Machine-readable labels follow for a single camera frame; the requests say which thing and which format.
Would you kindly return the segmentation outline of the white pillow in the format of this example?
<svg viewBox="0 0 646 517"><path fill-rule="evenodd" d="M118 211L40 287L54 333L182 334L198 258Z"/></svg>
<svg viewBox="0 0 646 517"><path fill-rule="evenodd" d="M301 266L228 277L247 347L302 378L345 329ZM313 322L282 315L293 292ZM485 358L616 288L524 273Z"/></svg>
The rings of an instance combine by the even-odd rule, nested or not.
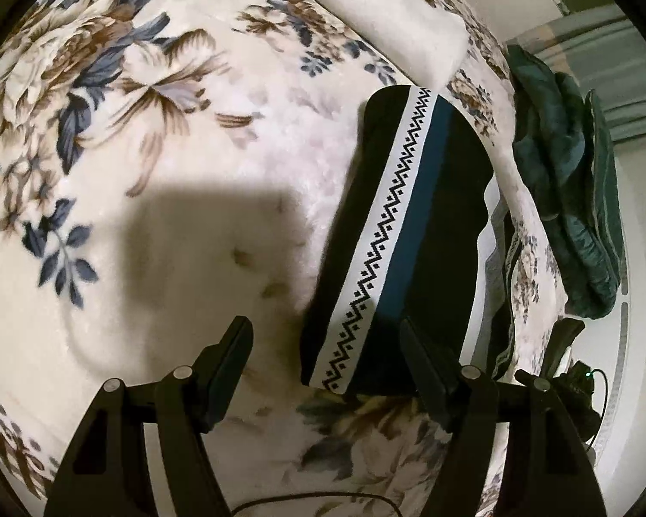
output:
<svg viewBox="0 0 646 517"><path fill-rule="evenodd" d="M461 16L423 0L316 1L422 87L445 87L467 55L469 35Z"/></svg>

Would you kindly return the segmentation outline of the floral white fleece blanket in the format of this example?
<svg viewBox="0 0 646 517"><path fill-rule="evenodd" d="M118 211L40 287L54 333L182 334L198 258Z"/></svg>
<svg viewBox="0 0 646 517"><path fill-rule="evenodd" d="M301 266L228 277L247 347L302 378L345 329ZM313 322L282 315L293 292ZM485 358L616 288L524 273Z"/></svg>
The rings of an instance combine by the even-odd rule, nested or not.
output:
<svg viewBox="0 0 646 517"><path fill-rule="evenodd" d="M0 46L0 468L43 513L101 384L247 316L205 440L243 516L416 516L448 435L300 381L364 105L413 83L316 0L36 0Z"/></svg>

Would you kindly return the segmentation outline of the dark teal velvet blanket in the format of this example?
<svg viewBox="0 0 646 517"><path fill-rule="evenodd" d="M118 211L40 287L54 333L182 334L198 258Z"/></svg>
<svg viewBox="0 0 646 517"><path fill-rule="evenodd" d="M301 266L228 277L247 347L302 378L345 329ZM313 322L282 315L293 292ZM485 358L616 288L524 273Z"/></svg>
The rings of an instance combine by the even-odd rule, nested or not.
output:
<svg viewBox="0 0 646 517"><path fill-rule="evenodd" d="M512 44L513 154L567 294L566 311L602 319L615 306L624 242L612 136L594 90Z"/></svg>

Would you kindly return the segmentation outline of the dark patterned knit garment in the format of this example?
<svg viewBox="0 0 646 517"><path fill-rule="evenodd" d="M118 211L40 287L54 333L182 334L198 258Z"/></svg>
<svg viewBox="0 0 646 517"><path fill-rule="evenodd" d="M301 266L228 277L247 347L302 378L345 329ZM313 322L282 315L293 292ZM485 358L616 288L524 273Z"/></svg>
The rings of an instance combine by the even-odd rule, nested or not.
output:
<svg viewBox="0 0 646 517"><path fill-rule="evenodd" d="M507 207L481 139L436 92L394 85L367 102L360 150L304 317L302 383L407 395L402 322L484 367L509 317Z"/></svg>

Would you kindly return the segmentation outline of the black device with green light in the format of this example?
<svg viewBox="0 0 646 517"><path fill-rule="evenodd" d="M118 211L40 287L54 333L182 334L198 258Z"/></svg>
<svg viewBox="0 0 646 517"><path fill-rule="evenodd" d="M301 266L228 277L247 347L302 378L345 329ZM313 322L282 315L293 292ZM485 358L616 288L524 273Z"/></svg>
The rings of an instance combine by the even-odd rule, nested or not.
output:
<svg viewBox="0 0 646 517"><path fill-rule="evenodd" d="M594 370L585 362L575 361L559 372L565 356L572 352L576 337L585 329L584 321L578 319L560 319L553 324L539 376L554 385L581 441L590 448L607 410L607 404L603 404L601 412L593 408Z"/></svg>

